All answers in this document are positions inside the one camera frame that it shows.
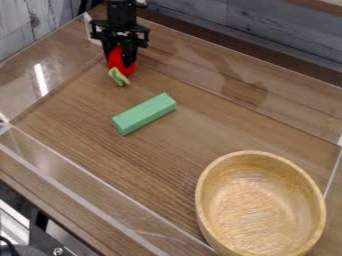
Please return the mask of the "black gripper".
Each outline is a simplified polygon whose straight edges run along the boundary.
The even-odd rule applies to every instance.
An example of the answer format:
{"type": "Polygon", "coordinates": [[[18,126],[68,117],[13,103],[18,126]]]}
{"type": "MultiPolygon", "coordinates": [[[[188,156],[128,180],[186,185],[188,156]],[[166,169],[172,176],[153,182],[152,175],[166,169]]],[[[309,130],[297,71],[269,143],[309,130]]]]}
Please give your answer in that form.
{"type": "Polygon", "coordinates": [[[136,61],[137,47],[146,48],[149,44],[149,29],[137,23],[136,15],[136,9],[145,7],[146,0],[106,0],[106,18],[89,21],[89,38],[101,42],[105,57],[122,44],[125,67],[136,61]]]}

